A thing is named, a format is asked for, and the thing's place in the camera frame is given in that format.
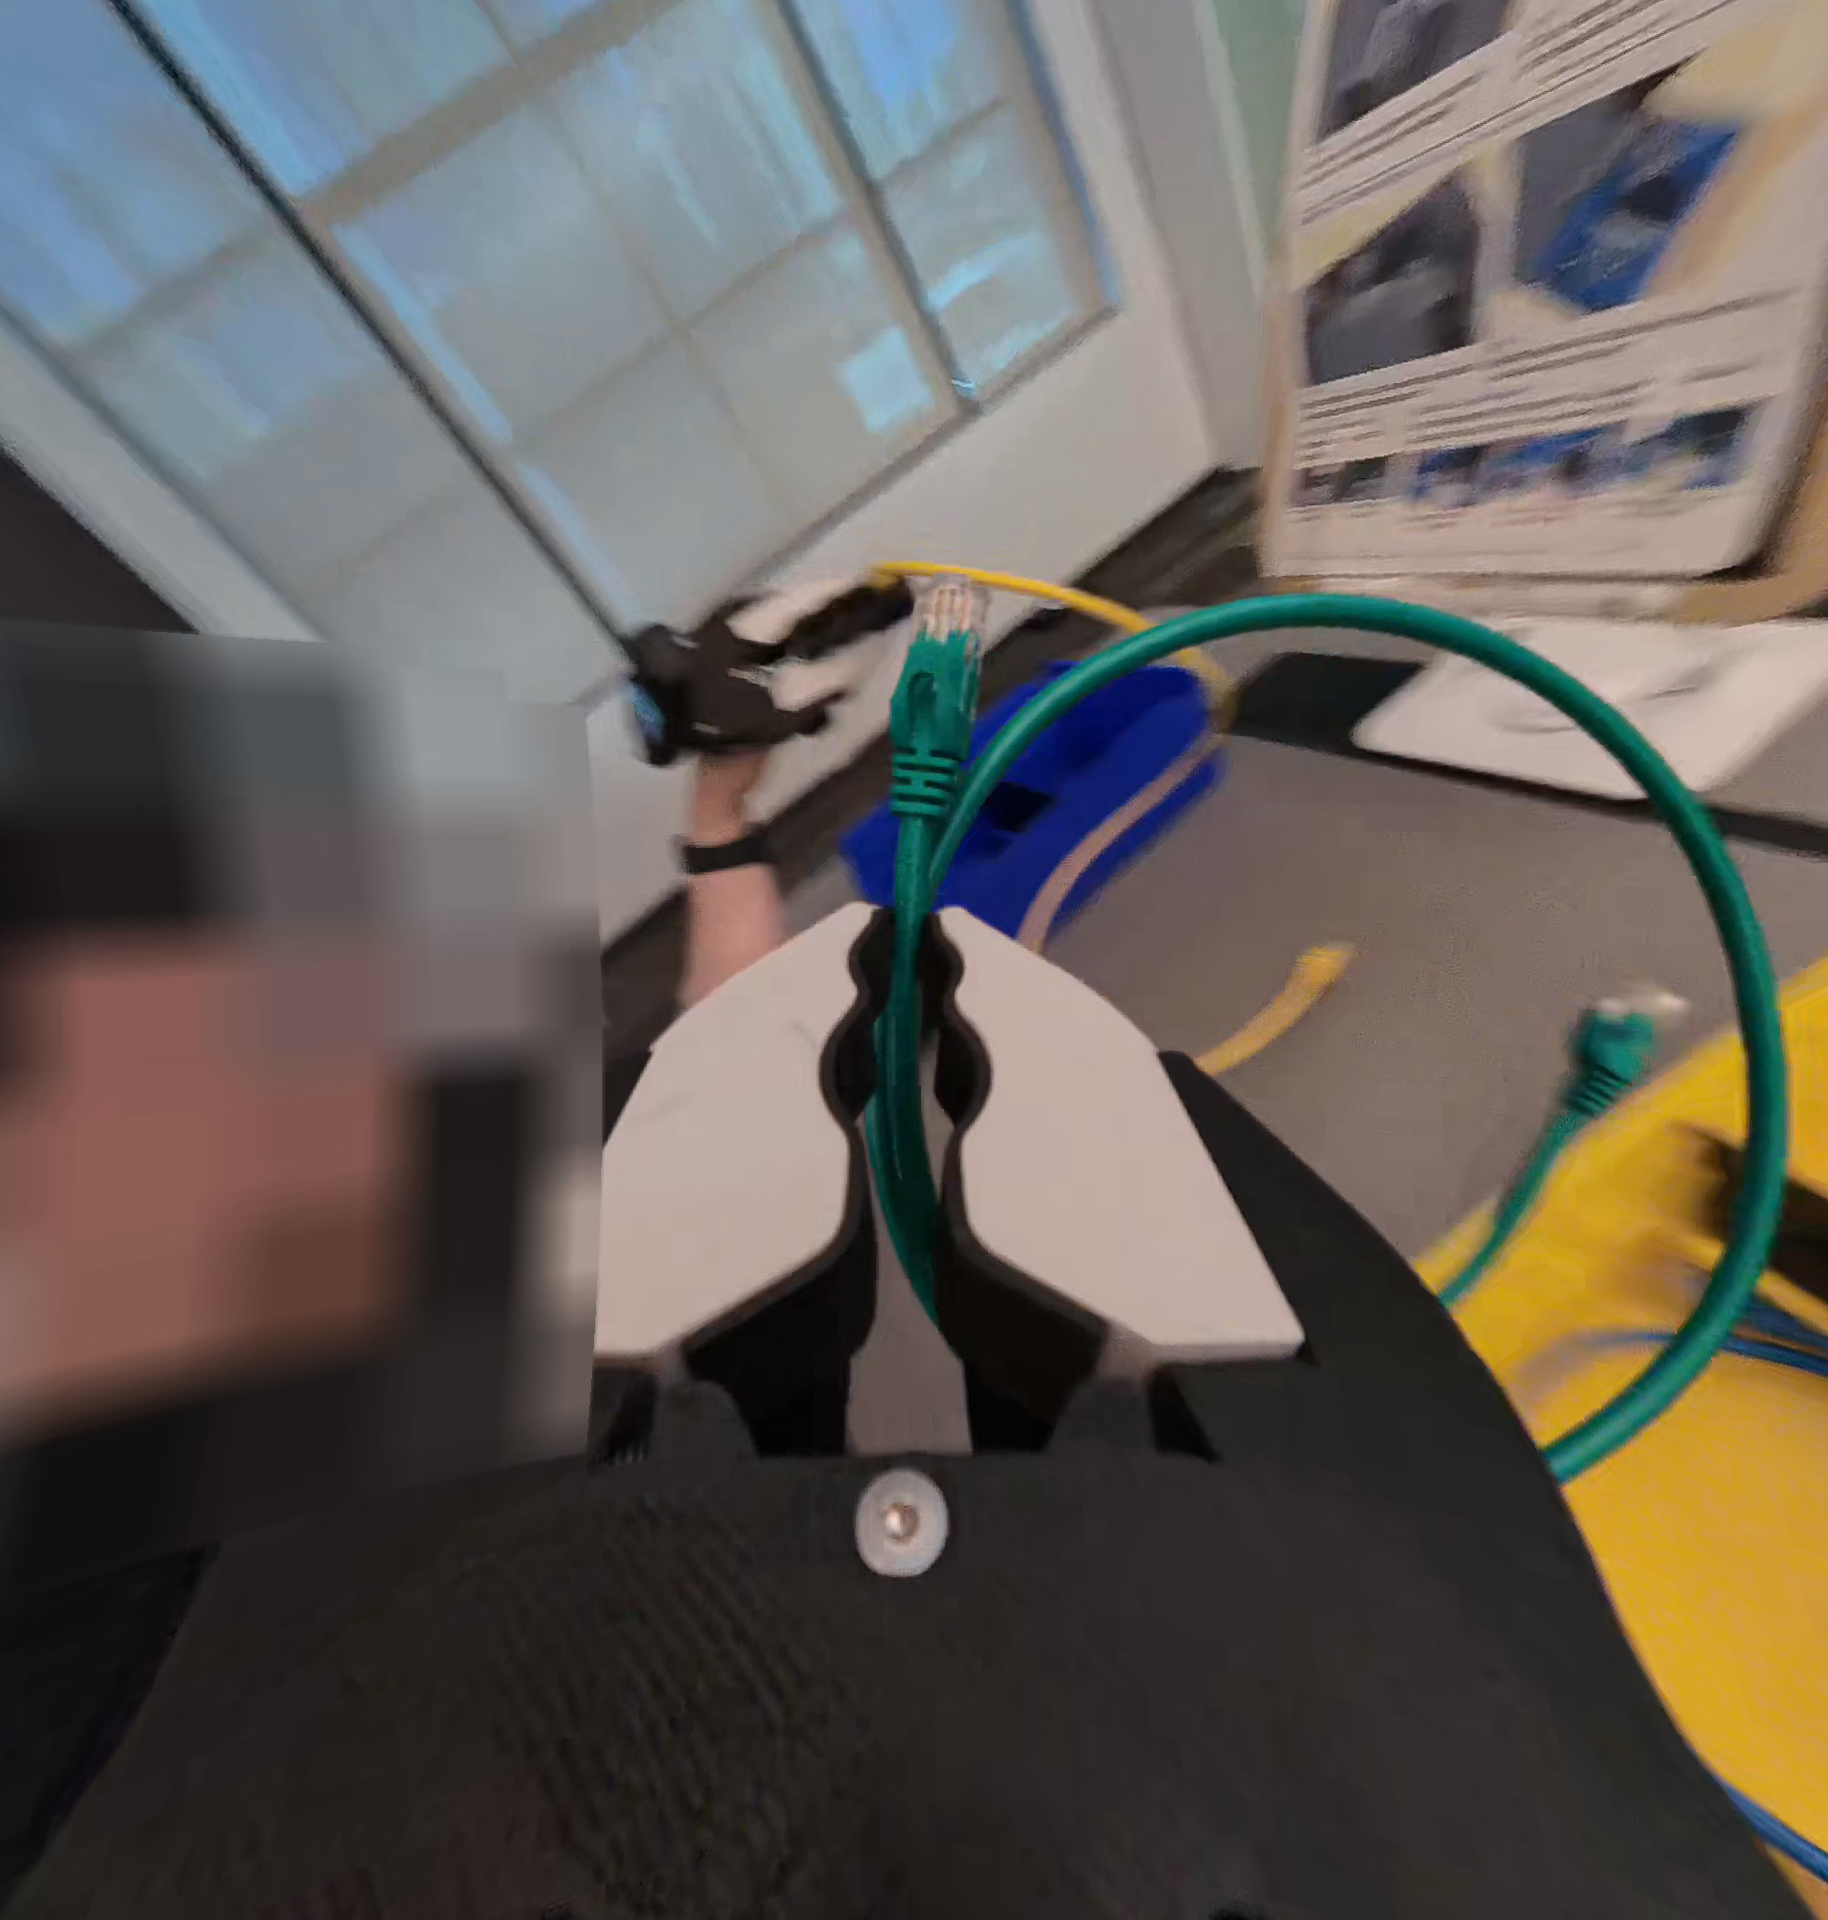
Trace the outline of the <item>yellow plastic bin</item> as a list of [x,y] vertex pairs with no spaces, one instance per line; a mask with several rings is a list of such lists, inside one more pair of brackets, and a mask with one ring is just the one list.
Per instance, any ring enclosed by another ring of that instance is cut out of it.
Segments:
[[[1695,1310],[1745,1148],[1736,1032],[1677,1048],[1561,1151],[1458,1315],[1537,1438],[1623,1393]],[[1715,1365],[1568,1485],[1568,1511],[1670,1712],[1722,1783],[1828,1852],[1828,955],[1782,988],[1790,1195],[1756,1310]]]

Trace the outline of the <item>person's left hand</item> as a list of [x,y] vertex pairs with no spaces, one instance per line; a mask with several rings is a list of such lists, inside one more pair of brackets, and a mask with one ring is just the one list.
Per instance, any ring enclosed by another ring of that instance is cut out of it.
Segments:
[[733,848],[747,840],[757,830],[757,781],[769,770],[774,753],[747,747],[747,753],[705,753],[695,758],[695,790],[689,790],[689,848]]

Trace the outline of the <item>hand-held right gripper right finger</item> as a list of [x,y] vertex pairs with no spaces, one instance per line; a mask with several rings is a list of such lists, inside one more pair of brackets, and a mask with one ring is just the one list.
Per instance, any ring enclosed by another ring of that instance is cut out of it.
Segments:
[[1041,1454],[1088,1386],[1305,1358],[1160,1044],[968,910],[930,921],[930,1160],[974,1454]]

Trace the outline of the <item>blue plastic bin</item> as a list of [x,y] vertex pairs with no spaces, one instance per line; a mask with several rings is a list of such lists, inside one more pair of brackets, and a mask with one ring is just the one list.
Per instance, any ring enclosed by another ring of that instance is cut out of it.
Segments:
[[[1069,679],[1069,664],[968,721],[968,668],[913,671],[889,706],[889,801],[846,833],[854,892],[896,904],[901,801],[942,833],[946,805],[995,733],[1029,703]],[[1142,664],[1054,713],[986,793],[953,851],[938,910],[968,910],[1029,950],[1041,950],[1117,870],[1162,837],[1221,774],[1210,687],[1182,664]]]

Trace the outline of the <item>black desk mat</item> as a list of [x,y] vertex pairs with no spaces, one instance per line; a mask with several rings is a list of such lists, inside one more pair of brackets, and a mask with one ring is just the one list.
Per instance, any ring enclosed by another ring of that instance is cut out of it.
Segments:
[[1423,679],[1419,659],[1274,653],[1238,683],[1224,733],[1329,758],[1382,758],[1357,741],[1357,730],[1413,679]]

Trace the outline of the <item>window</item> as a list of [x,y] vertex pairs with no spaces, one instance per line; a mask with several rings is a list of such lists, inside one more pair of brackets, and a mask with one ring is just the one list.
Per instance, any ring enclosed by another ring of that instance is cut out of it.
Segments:
[[0,320],[336,641],[571,697],[1109,304],[1025,4],[0,0]]

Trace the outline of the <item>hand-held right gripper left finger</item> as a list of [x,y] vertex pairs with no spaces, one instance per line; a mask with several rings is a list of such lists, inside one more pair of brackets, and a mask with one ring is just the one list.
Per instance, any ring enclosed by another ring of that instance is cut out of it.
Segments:
[[875,1327],[866,960],[846,904],[695,1004],[605,1140],[592,1446],[623,1393],[715,1386],[757,1454],[847,1454]]

